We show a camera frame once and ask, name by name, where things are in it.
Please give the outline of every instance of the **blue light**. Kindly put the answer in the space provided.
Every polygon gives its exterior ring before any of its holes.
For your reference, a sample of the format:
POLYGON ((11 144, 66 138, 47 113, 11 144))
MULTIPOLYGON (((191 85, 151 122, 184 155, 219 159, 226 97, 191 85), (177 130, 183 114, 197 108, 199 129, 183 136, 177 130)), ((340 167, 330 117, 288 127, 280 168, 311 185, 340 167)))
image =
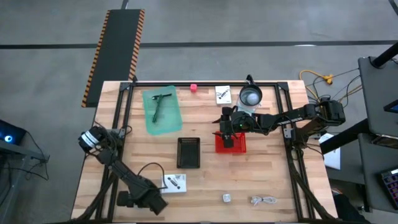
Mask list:
POLYGON ((12 141, 12 136, 6 136, 6 137, 4 137, 4 140, 6 142, 11 142, 12 141))

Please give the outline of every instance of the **white cable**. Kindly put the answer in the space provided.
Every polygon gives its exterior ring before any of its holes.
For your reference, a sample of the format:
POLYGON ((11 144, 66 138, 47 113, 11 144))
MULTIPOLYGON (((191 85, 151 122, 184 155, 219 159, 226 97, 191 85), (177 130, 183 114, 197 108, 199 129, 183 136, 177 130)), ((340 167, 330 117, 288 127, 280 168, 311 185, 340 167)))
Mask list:
POLYGON ((275 204, 277 199, 275 197, 258 197, 258 196, 253 196, 251 197, 251 203, 256 206, 260 202, 265 202, 268 204, 275 204))

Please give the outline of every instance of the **gray floor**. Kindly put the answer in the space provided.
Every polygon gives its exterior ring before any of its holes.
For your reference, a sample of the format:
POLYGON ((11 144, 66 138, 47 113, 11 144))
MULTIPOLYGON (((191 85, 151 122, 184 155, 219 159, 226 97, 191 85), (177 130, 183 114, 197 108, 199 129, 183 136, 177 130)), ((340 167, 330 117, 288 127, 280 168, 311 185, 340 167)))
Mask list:
MULTIPOLYGON (((118 9, 121 3, 0 0, 0 44, 96 43, 106 10, 118 9)), ((131 1, 128 8, 146 10, 142 42, 398 38, 398 17, 387 0, 142 0, 131 1)), ((386 48, 141 49, 137 76, 140 80, 228 80, 250 73, 256 79, 291 80, 298 79, 303 69, 336 75, 356 68, 358 57, 378 55, 386 48)), ((95 112, 80 107, 93 55, 93 49, 0 50, 0 118, 28 129, 51 155, 48 182, 24 181, 14 223, 59 222, 70 217, 83 162, 77 137, 90 127, 95 112)), ((320 94, 334 95, 357 75, 358 71, 340 76, 332 86, 319 83, 320 94)), ((312 80, 306 75, 306 83, 312 80)), ((365 118, 361 92, 350 97, 345 112, 347 122, 333 131, 365 118)), ((350 197, 358 201, 357 195, 350 197)), ((366 216, 374 223, 397 218, 380 211, 366 216)))

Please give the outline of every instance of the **red basket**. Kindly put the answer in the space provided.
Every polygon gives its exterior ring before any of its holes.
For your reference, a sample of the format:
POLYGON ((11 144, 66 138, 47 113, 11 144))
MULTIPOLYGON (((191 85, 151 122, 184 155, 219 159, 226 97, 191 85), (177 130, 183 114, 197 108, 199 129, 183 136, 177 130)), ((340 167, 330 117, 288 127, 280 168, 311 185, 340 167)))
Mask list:
POLYGON ((244 133, 236 133, 236 139, 232 136, 232 140, 234 141, 234 147, 231 148, 224 148, 223 139, 216 136, 216 152, 217 153, 246 153, 246 138, 244 137, 244 133))

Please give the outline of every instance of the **black handle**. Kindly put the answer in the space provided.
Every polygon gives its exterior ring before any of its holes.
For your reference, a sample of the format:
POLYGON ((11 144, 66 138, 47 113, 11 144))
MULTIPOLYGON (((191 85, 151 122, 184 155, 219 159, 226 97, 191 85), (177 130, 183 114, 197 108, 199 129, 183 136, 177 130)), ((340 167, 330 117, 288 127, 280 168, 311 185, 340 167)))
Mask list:
POLYGON ((251 75, 248 75, 248 76, 246 77, 246 80, 249 81, 249 84, 250 84, 250 85, 255 85, 255 84, 256 84, 256 83, 254 82, 253 77, 252 77, 251 75))

